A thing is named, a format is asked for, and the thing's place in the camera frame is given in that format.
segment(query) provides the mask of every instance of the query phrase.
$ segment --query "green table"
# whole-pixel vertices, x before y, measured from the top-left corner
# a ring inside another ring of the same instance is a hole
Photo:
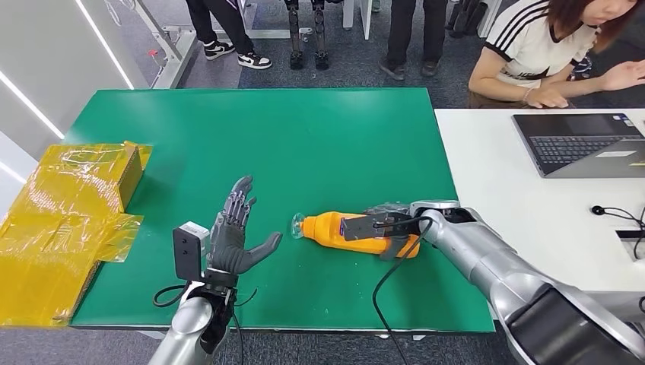
[[[383,202],[455,199],[424,88],[99,91],[66,143],[136,141],[154,150],[127,212],[145,216],[128,258],[101,266],[75,326],[169,325],[153,294],[179,284],[171,232],[210,227],[234,182],[255,177],[249,246],[278,250],[240,277],[245,328],[381,330],[371,302],[391,262],[291,238],[297,212],[361,212]],[[379,294],[394,329],[489,332],[484,297],[424,244]]]

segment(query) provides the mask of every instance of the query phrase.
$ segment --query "orange spray bottle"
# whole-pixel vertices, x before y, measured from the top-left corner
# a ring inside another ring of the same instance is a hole
[[[312,217],[304,217],[298,213],[292,220],[291,234],[294,238],[304,236],[318,242],[322,246],[332,247],[334,249],[348,249],[350,251],[380,255],[388,249],[391,242],[390,238],[379,237],[347,241],[343,237],[343,219],[364,216],[363,214],[338,213],[337,211],[328,211]],[[410,235],[403,248],[397,252],[396,257],[403,256],[417,238],[418,236],[416,235]],[[410,252],[408,259],[415,257],[419,253],[419,246],[417,245]]]

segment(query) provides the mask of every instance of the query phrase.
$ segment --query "woman's arm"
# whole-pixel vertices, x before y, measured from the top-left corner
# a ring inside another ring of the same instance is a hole
[[[497,74],[505,65],[506,61],[497,53],[483,48],[477,65],[470,75],[468,82],[470,91],[495,100],[522,101],[527,92],[526,87],[497,80]]]
[[[470,91],[495,100],[524,100],[535,108],[542,108],[542,106],[564,108],[568,105],[567,101],[556,90],[530,90],[526,87],[497,80],[497,74],[500,73],[505,65],[506,61],[501,56],[488,48],[483,48],[477,65],[475,65],[475,69],[472,70],[472,75],[470,75],[470,81],[468,82]]]
[[[602,77],[588,78],[586,80],[567,81],[569,75],[574,70],[572,65],[563,68],[562,71],[555,75],[549,76],[542,80],[540,87],[553,87],[563,97],[579,97],[591,93],[602,91]]]
[[[645,84],[645,61],[625,62],[607,71],[603,76],[579,81],[567,81],[574,69],[568,65],[562,71],[542,80],[540,87],[552,87],[563,97],[579,97],[598,91],[621,90]]]

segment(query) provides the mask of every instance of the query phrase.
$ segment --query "earphones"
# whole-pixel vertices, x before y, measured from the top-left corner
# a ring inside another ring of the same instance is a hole
[[[632,213],[630,213],[630,212],[628,212],[628,211],[626,211],[624,209],[620,209],[620,208],[601,207],[600,205],[594,205],[594,206],[591,207],[590,210],[595,215],[611,215],[612,217],[618,217],[618,218],[621,218],[621,219],[626,219],[628,221],[636,222],[636,224],[638,224],[638,226],[640,228],[641,234],[640,234],[640,238],[636,241],[636,244],[634,245],[633,253],[634,253],[634,258],[636,260],[640,259],[640,257],[638,257],[638,254],[637,254],[636,250],[638,248],[638,245],[640,244],[640,241],[645,239],[645,222],[643,222],[643,217],[645,217],[645,208],[643,208],[643,210],[640,213],[640,219],[636,218]],[[620,211],[621,213],[626,214],[626,216],[616,214],[616,213],[609,213],[607,211]]]
[[[591,207],[591,212],[595,215],[603,215],[605,213],[605,209],[600,205],[594,205]]]

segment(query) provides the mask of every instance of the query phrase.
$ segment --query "silver robotic arm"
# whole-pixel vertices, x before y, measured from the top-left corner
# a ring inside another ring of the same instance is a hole
[[[411,204],[424,239],[488,299],[520,363],[642,364],[645,341],[584,292],[517,255],[479,215],[458,202]]]
[[[244,249],[246,223],[256,199],[246,200],[253,178],[239,179],[210,232],[210,249],[199,229],[184,224],[173,231],[175,271],[186,280],[170,329],[148,365],[210,365],[234,316],[238,275],[271,255],[282,235],[271,233],[253,249]],[[208,251],[202,270],[202,253]],[[155,305],[159,305],[155,296]]]
[[[254,249],[244,249],[244,228],[255,201],[246,202],[251,181],[250,176],[240,179],[218,214],[204,271],[199,235],[187,228],[174,230],[176,273],[187,285],[150,365],[210,364],[234,315],[238,274],[277,248],[280,233],[272,233]],[[645,363],[643,338],[581,290],[550,278],[519,257],[472,209],[455,201],[420,201],[410,205],[406,216],[422,217],[420,227],[414,227],[417,234],[426,232],[423,238],[484,294],[521,364]]]

